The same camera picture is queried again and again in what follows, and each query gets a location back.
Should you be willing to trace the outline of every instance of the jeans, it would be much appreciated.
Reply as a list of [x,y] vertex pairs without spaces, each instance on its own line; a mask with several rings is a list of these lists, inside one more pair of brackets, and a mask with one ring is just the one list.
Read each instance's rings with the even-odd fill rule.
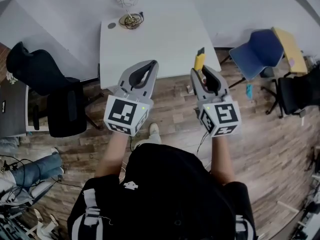
[[17,170],[12,170],[11,173],[15,179],[15,184],[17,186],[23,186],[28,191],[29,187],[38,180],[43,181],[54,176],[62,175],[63,170],[61,169],[61,165],[62,160],[60,155],[54,152],[52,155],[27,163],[24,167],[20,166]]

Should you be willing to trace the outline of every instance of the chair backrest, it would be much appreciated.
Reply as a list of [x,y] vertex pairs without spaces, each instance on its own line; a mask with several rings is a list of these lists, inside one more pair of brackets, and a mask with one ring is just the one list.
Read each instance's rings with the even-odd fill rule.
[[320,65],[308,74],[293,78],[294,96],[300,109],[320,106]]
[[266,67],[277,66],[284,55],[282,44],[270,29],[252,32],[248,43]]
[[17,43],[8,54],[6,68],[16,79],[43,96],[71,84],[47,51],[29,53],[22,42]]

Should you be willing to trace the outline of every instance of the blue object on floor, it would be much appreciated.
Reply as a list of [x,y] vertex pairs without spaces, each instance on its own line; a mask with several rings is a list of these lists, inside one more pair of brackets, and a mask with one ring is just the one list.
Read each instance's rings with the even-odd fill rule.
[[252,97],[253,97],[253,94],[252,94],[252,91],[253,91],[253,85],[252,84],[247,84],[246,85],[246,95],[247,95],[247,97],[250,99],[250,100],[252,100]]
[[272,30],[263,29],[252,32],[247,43],[231,49],[229,54],[244,78],[251,80],[266,67],[277,66],[284,48]]

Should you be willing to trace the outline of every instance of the table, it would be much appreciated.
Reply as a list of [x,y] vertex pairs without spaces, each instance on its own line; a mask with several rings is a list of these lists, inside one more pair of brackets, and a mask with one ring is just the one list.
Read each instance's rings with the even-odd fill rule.
[[295,37],[291,33],[277,27],[273,27],[272,31],[278,37],[283,46],[284,55],[289,64],[289,74],[307,74],[308,69],[301,50],[296,43]]
[[[143,9],[144,22],[134,30],[119,25],[119,18],[101,24],[100,84],[102,89],[118,84],[121,74],[132,65],[147,60],[159,63],[157,77],[189,75],[199,49],[204,47],[205,64],[221,67],[204,24],[191,2],[170,9]],[[110,23],[116,27],[109,29]]]
[[[7,79],[0,84],[0,138],[26,136],[35,132],[33,125],[28,124],[29,87],[21,81],[11,84]],[[49,131],[47,126],[40,126],[39,131]]]

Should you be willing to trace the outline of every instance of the person's right arm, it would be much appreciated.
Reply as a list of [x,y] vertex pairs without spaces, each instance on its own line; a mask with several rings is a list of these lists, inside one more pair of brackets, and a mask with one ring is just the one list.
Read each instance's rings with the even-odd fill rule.
[[211,174],[222,185],[236,180],[226,136],[212,138]]

